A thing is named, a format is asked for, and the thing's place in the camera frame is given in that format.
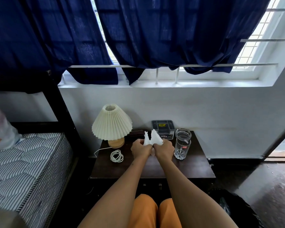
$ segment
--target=bunk bed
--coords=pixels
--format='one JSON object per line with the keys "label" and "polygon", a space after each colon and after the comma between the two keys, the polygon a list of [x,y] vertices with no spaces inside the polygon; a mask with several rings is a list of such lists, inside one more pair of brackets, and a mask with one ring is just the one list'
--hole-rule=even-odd
{"label": "bunk bed", "polygon": [[11,122],[26,139],[0,150],[0,222],[16,214],[24,227],[48,227],[78,158],[86,157],[87,150],[50,71],[0,73],[0,91],[43,92],[58,120]]}

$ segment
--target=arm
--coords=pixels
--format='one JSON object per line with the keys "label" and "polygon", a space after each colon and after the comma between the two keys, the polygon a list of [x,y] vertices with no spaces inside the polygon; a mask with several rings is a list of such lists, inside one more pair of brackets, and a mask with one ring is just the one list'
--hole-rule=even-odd
{"label": "arm", "polygon": [[228,214],[211,197],[201,191],[172,162],[174,147],[154,144],[155,155],[165,172],[172,200],[183,228],[237,228]]}
{"label": "arm", "polygon": [[89,211],[78,228],[127,227],[133,208],[136,189],[152,145],[143,146],[137,139],[132,147],[134,161],[126,172],[108,189]]}

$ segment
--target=person's left hand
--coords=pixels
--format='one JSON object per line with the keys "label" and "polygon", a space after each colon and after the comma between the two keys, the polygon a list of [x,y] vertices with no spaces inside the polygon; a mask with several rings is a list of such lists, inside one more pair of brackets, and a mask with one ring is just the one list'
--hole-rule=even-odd
{"label": "person's left hand", "polygon": [[146,145],[144,146],[144,139],[137,139],[135,142],[133,142],[133,145],[131,147],[132,154],[134,156],[134,159],[138,157],[149,157],[152,151],[152,145]]}

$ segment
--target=orange shorts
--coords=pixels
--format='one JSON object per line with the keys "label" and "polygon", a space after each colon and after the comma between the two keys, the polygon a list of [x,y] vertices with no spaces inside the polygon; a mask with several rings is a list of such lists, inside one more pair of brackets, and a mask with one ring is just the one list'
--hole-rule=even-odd
{"label": "orange shorts", "polygon": [[172,199],[164,200],[158,209],[155,201],[141,194],[134,200],[128,228],[181,228]]}

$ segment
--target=mattress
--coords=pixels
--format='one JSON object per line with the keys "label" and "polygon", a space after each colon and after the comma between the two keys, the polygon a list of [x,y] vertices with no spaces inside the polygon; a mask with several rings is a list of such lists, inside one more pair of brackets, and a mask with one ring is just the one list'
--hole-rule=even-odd
{"label": "mattress", "polygon": [[28,227],[43,227],[64,187],[73,152],[63,133],[23,137],[0,150],[0,208],[18,212]]}

